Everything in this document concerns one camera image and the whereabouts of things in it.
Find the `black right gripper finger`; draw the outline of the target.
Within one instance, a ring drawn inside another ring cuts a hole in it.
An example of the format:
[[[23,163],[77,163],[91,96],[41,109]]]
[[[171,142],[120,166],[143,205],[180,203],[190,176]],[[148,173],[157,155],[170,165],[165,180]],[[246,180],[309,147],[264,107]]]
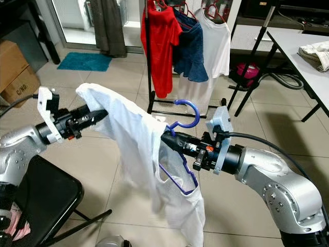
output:
[[[172,150],[184,153],[188,139],[184,137],[162,137],[162,141]]]
[[[163,133],[163,142],[167,145],[184,145],[190,136],[186,133],[172,132],[167,130]]]

